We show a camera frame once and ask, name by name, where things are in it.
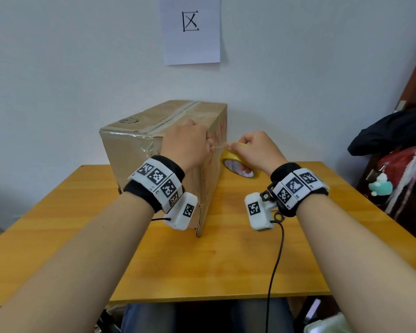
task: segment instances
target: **white wall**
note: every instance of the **white wall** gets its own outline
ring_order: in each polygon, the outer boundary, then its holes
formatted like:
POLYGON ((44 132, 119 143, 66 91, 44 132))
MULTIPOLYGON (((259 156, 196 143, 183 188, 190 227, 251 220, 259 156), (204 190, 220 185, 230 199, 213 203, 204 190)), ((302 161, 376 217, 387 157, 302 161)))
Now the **white wall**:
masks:
POLYGON ((354 182, 346 147, 416 63, 416 0, 222 0, 221 18, 220 65, 167 67, 157 0, 0 0, 0 226, 107 163, 101 126, 169 99, 226 102, 230 140, 266 130, 354 182))

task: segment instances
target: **hand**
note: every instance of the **hand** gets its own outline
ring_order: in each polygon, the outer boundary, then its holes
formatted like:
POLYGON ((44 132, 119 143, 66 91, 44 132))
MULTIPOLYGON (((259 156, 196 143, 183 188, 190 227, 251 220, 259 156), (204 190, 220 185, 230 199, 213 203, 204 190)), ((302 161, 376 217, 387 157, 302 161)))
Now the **hand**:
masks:
MULTIPOLYGON (((254 167, 270 176, 276 168, 288 163, 274 141, 265 132, 252 132, 244 134, 239 142, 230 142, 225 148, 244 159, 251 167, 254 167)), ((247 173, 248 168, 241 168, 247 173)))
POLYGON ((188 119, 185 124, 173 125, 166 131, 160 154, 177 163, 187 173, 202 164, 212 145, 208 128, 188 119))

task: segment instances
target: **yellow tape roll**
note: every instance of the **yellow tape roll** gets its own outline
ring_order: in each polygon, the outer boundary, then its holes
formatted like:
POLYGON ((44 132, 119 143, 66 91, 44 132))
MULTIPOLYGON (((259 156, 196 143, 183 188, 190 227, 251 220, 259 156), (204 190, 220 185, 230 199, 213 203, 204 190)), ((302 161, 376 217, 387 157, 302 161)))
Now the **yellow tape roll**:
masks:
POLYGON ((225 150, 220 157, 220 162, 231 172, 234 172, 244 178, 248 179, 257 179, 260 176, 260 170, 256 170, 248 165, 242 158, 236 154, 231 153, 228 150, 225 150), (240 164, 245 165, 248 168, 251 168, 251 173, 246 173, 244 170, 240 170, 240 164))

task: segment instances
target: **black wrist strap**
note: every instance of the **black wrist strap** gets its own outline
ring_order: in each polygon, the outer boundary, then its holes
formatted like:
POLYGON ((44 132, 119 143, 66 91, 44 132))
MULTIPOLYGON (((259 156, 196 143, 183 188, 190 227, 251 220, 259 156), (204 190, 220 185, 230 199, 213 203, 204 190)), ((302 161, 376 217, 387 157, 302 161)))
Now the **black wrist strap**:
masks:
MULTIPOLYGON (((185 177, 185 173, 183 172, 182 168, 180 168, 177 163, 173 162, 172 160, 168 159, 167 157, 161 155, 154 155, 152 156, 153 159, 160 161, 165 166, 167 166, 174 174, 177 176, 180 182, 183 181, 185 177)), ((162 205, 160 202, 154 197, 154 194, 147 190, 141 183, 137 181, 131 180, 123 189, 124 192, 129 192, 133 195, 143 198, 147 201, 150 206, 154 209, 154 212, 157 213, 162 209, 162 205)))
MULTIPOLYGON (((278 168, 276 168, 276 170, 271 174, 271 181, 272 184, 270 185, 270 187, 274 187, 277 183, 279 183, 280 181, 282 181, 288 174, 292 173, 295 170, 300 169, 301 167, 295 163, 295 162, 289 162, 286 163, 278 168)), ((293 208, 291 208, 290 210, 287 209, 283 203, 279 200, 279 198, 277 196, 273 196, 273 198, 275 199, 276 203, 277 203, 277 207, 279 209, 279 212, 286 217, 294 217, 296 216, 296 211, 297 208, 299 207, 299 205, 302 203, 302 201, 304 201, 308 196, 310 196, 311 194, 324 194, 324 195, 328 195, 328 191, 325 188, 319 188, 317 190, 312 190, 307 196, 305 196, 301 201, 299 201, 296 206, 294 206, 293 208)))

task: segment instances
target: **forearm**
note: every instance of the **forearm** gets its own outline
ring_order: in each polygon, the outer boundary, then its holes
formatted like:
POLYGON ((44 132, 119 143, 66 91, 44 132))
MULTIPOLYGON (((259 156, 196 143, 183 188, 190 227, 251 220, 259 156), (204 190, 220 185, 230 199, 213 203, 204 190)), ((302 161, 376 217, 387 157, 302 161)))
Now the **forearm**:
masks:
POLYGON ((322 274, 357 332, 416 332, 416 271, 324 195, 297 216, 322 274))
POLYGON ((143 199, 119 196, 0 309, 0 332, 92 329, 153 214, 143 199))

